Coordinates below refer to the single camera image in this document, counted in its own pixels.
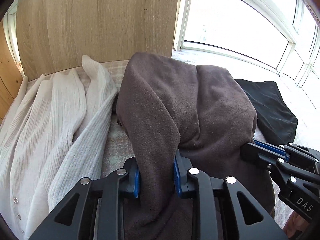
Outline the person's right hand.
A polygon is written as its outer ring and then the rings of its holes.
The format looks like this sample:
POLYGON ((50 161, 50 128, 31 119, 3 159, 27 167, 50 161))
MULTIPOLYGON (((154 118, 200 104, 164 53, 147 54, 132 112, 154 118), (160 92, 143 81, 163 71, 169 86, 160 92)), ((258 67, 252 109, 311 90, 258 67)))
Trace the person's right hand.
POLYGON ((285 223, 283 231, 285 232, 288 238, 292 238, 297 231, 304 232, 308 226, 309 222, 307 222, 298 213, 293 211, 289 216, 287 222, 285 223))

